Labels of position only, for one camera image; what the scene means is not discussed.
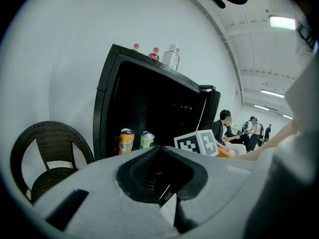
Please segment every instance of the chair seat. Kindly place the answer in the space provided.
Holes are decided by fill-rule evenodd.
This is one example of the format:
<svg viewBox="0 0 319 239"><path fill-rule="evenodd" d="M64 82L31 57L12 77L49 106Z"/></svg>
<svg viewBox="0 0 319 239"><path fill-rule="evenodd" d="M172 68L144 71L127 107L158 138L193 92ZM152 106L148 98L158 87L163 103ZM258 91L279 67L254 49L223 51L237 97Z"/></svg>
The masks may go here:
<svg viewBox="0 0 319 239"><path fill-rule="evenodd" d="M34 182L31 190L31 202L34 203L46 191L63 181L77 170L66 167L57 167L42 173Z"/></svg>

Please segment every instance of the ceiling light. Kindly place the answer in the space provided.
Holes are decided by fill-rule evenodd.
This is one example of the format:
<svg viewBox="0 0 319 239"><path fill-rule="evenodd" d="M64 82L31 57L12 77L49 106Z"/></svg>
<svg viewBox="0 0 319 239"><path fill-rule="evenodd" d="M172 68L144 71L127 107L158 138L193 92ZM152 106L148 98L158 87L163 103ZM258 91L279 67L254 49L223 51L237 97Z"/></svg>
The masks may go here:
<svg viewBox="0 0 319 239"><path fill-rule="evenodd" d="M287 115L283 115L283 117L285 117L285 118L288 118L288 119L293 119L292 117L289 117L289 116L287 116Z"/></svg>
<svg viewBox="0 0 319 239"><path fill-rule="evenodd" d="M279 98L285 98L283 95L280 95L280 94L275 93L275 92L267 91L267 90L261 90L261 93L272 95L272 96L276 96L276 97L279 97Z"/></svg>
<svg viewBox="0 0 319 239"><path fill-rule="evenodd" d="M257 105L254 105L254 107L257 107L257 108L260 108L260 109L263 109L263 110L269 111L269 109L268 109L268 108L265 108L265 107L261 107L261 106L257 106Z"/></svg>
<svg viewBox="0 0 319 239"><path fill-rule="evenodd" d="M296 29L296 21L293 18L270 16L269 21L270 26L272 27L282 27L292 30Z"/></svg>

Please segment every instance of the mini fridge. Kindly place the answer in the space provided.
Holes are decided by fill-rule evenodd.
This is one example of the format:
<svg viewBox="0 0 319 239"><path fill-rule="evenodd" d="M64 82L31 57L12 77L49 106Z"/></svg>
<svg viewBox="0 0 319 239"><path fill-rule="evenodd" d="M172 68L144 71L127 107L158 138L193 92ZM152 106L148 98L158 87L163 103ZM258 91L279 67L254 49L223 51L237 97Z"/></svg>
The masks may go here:
<svg viewBox="0 0 319 239"><path fill-rule="evenodd" d="M145 130L155 135L154 145L174 146L174 137L211 129L219 99L214 86L198 85L159 61L112 45L95 99L95 160L118 154L123 128L134 131L133 150Z"/></svg>

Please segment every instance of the bottle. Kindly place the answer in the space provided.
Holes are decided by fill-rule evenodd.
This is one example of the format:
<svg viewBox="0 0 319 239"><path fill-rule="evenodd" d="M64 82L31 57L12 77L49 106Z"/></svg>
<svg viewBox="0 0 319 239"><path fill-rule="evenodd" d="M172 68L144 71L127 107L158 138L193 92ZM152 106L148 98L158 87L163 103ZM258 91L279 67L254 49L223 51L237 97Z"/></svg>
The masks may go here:
<svg viewBox="0 0 319 239"><path fill-rule="evenodd" d="M133 49L132 50L135 50L135 51L139 51L139 45L137 44L137 43L135 43L134 45L133 45Z"/></svg>
<svg viewBox="0 0 319 239"><path fill-rule="evenodd" d="M179 48L176 44L172 44L169 50L165 52L162 63L168 65L173 70L177 70L179 65Z"/></svg>
<svg viewBox="0 0 319 239"><path fill-rule="evenodd" d="M155 47L155 48L153 49L153 53L150 53L150 54L149 54L149 57L155 59L156 61L160 60L160 57L159 57L159 55L158 55L159 51L160 51L160 50Z"/></svg>

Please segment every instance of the black wicker chair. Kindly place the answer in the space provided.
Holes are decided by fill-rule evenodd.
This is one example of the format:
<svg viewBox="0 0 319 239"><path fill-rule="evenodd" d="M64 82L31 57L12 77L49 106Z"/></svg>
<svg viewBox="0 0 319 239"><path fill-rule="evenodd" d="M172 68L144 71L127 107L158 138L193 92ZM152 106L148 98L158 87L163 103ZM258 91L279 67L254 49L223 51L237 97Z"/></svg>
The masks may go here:
<svg viewBox="0 0 319 239"><path fill-rule="evenodd" d="M56 121L44 121L28 127L15 141L10 156L13 178L24 195L28 190L22 176L22 158L28 146L36 139L43 163L47 171L34 182L31 189L31 203L39 199L47 190L77 171L73 156L74 143L83 153L86 163L94 161L91 149L82 135L74 128ZM73 168L49 169L47 162L68 161Z"/></svg>

